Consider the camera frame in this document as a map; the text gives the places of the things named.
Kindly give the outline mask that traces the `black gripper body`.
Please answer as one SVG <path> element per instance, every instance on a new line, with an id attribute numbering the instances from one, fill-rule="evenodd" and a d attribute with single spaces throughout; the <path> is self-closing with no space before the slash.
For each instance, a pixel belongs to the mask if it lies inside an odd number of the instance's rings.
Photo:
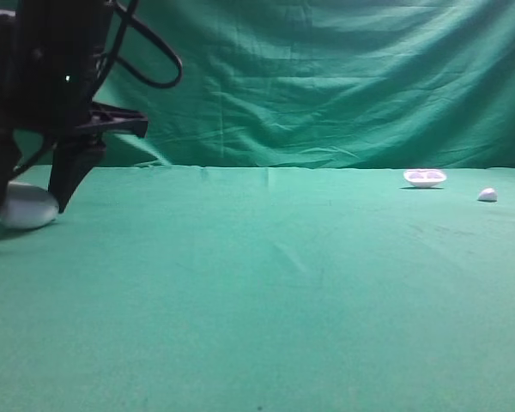
<path id="1" fill-rule="evenodd" d="M 43 135 L 145 136 L 138 111 L 95 101 L 118 51 L 106 51 L 114 1 L 20 1 L 0 9 L 0 126 Z"/>

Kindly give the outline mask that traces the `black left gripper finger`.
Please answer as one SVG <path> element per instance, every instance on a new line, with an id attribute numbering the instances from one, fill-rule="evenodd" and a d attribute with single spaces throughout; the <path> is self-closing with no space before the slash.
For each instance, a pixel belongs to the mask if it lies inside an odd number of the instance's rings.
<path id="1" fill-rule="evenodd" d="M 61 140 L 53 151 L 48 192 L 62 214 L 79 184 L 105 157 L 101 134 L 72 136 Z"/>

